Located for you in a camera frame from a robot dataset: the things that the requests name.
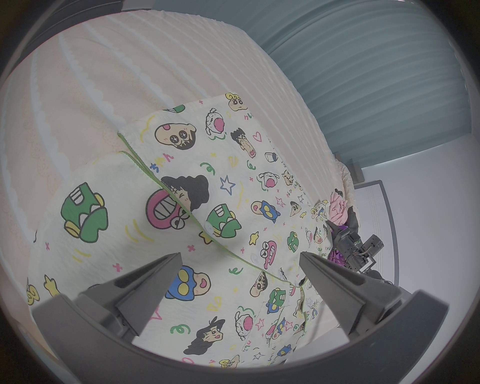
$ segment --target bed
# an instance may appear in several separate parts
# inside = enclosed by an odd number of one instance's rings
[[[152,111],[232,89],[309,201],[339,188],[347,208],[355,206],[347,168],[291,82],[245,32],[170,12],[100,17],[42,44],[0,91],[1,261],[19,291],[25,295],[29,287],[30,252],[45,207],[76,170],[125,150],[117,132]]]

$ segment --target white wall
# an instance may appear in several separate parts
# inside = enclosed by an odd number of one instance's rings
[[[468,134],[363,174],[385,186],[398,239],[399,285],[450,305],[437,337],[402,382],[411,383],[453,336],[480,287],[480,144]]]

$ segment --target cartoon woman with black hair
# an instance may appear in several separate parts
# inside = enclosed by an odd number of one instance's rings
[[[203,203],[208,202],[210,194],[208,193],[208,180],[203,175],[180,176],[173,178],[170,176],[162,177],[164,183],[180,200],[188,211],[199,208]]]
[[[225,320],[217,320],[216,316],[210,321],[208,327],[199,329],[197,331],[197,338],[192,341],[186,350],[183,351],[185,355],[203,355],[216,341],[223,339],[223,333],[220,330],[223,327]]]

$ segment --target yellow curved line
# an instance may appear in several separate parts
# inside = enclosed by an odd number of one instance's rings
[[[83,253],[83,252],[79,251],[79,250],[76,249],[76,248],[74,248],[73,250],[74,250],[75,252],[77,252],[77,253],[78,253],[79,255],[81,255],[81,256],[84,256],[84,257],[92,257],[91,254],[89,254],[89,253]]]
[[[144,133],[148,131],[148,124],[150,124],[150,120],[153,119],[155,117],[155,115],[152,115],[148,118],[147,120],[147,126],[145,127],[145,129],[143,129],[141,132],[140,132],[140,141],[143,143],[144,142]]]
[[[138,240],[133,238],[130,233],[128,232],[128,225],[125,226],[125,233],[127,234],[127,236],[130,238],[130,240],[133,240],[134,242],[138,243]]]
[[[240,199],[239,199],[239,203],[237,205],[237,209],[240,207],[240,204],[241,204],[241,196],[243,195],[243,183],[240,182],[240,185],[241,185],[241,191],[240,191]]]
[[[140,231],[140,229],[138,228],[138,224],[137,224],[137,220],[133,219],[133,226],[135,227],[135,230],[138,232],[138,234],[140,236],[142,236],[145,240],[148,240],[148,241],[151,241],[151,242],[154,242],[155,240],[149,238],[148,236],[145,236],[142,231]]]

